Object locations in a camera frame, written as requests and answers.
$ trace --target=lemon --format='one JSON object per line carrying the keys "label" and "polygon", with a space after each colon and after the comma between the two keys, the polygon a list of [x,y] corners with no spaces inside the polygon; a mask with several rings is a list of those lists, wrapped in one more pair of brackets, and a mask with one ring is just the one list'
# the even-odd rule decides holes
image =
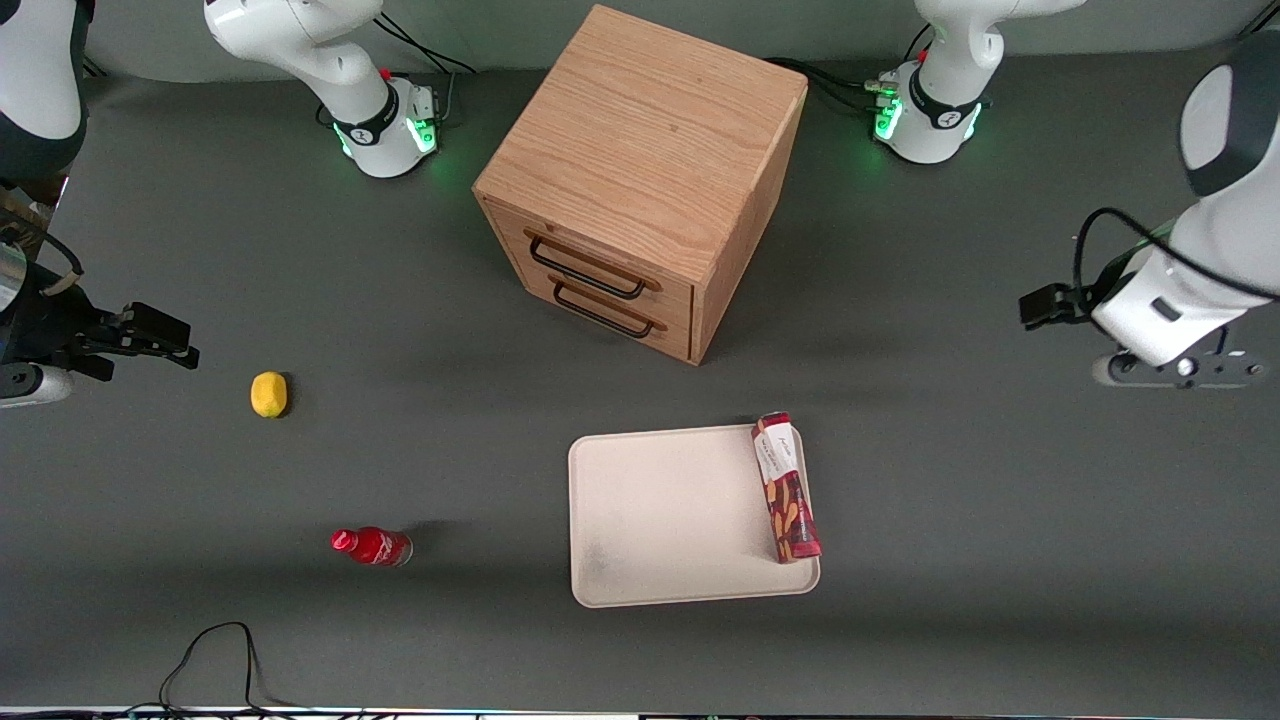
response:
{"label": "lemon", "polygon": [[253,378],[248,393],[253,411],[264,418],[279,418],[289,402],[289,389],[280,373],[262,373]]}

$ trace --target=drawer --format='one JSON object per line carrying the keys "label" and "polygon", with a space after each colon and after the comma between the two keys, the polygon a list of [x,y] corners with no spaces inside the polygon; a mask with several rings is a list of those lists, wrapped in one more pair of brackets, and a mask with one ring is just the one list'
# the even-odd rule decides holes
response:
{"label": "drawer", "polygon": [[495,202],[488,202],[486,211],[526,286],[532,278],[553,273],[614,306],[687,327],[692,311],[689,283],[602,258],[599,251],[567,237],[567,232]]}
{"label": "drawer", "polygon": [[557,273],[526,275],[525,287],[535,296],[589,322],[689,361],[689,320],[668,322],[644,315],[616,299],[602,295]]}

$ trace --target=bottle cap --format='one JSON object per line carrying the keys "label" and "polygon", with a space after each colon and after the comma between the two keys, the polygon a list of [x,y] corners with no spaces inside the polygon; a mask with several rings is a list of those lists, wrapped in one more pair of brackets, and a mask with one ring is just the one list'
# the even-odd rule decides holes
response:
{"label": "bottle cap", "polygon": [[338,530],[329,538],[329,544],[338,552],[351,552],[356,547],[356,533],[351,530]]}

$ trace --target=white tray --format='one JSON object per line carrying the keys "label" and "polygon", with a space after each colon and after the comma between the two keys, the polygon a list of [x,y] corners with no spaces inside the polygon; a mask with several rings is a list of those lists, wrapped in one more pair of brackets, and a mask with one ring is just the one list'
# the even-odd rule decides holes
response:
{"label": "white tray", "polygon": [[[586,607],[800,594],[817,557],[777,561],[753,425],[589,436],[568,451],[570,565]],[[800,483],[809,496],[796,433]]]}

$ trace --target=green led light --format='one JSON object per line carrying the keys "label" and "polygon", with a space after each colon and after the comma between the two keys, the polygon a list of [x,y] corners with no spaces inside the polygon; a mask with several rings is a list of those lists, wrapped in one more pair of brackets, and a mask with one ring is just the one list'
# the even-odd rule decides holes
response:
{"label": "green led light", "polygon": [[973,137],[973,127],[978,123],[978,113],[982,113],[982,102],[973,109],[973,117],[969,118],[969,129],[964,131],[964,138],[969,140]]}
{"label": "green led light", "polygon": [[435,150],[435,123],[430,120],[415,120],[413,118],[404,118],[404,126],[413,135],[413,142],[417,143],[417,149],[422,151],[424,155]]}
{"label": "green led light", "polygon": [[333,132],[338,136],[338,142],[342,142],[342,154],[351,158],[351,147],[347,146],[347,138],[342,136],[342,131],[338,129],[338,123],[333,124]]}
{"label": "green led light", "polygon": [[881,119],[876,122],[876,135],[881,140],[888,140],[893,137],[893,129],[897,128],[897,120],[902,117],[902,101],[895,99],[893,102],[881,110]]}

